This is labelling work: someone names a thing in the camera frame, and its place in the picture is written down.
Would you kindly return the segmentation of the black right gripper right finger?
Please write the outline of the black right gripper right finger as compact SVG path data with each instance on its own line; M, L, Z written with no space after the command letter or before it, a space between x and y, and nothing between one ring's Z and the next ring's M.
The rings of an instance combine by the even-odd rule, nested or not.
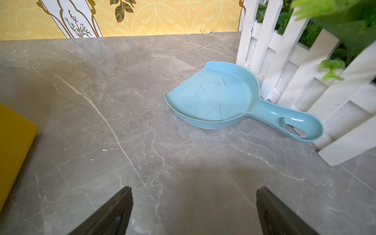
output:
M264 235L319 235L267 187L258 189L256 198Z

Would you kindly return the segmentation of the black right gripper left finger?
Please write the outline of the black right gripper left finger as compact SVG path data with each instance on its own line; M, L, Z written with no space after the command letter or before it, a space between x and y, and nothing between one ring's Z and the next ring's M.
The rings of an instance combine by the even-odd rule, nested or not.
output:
M123 187L70 235L124 235L132 209L132 188Z

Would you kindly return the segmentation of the yellow plastic drawer cabinet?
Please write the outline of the yellow plastic drawer cabinet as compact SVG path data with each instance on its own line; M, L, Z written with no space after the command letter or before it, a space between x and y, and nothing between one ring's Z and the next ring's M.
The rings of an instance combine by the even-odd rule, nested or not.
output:
M37 134L38 127L1 104L1 209Z

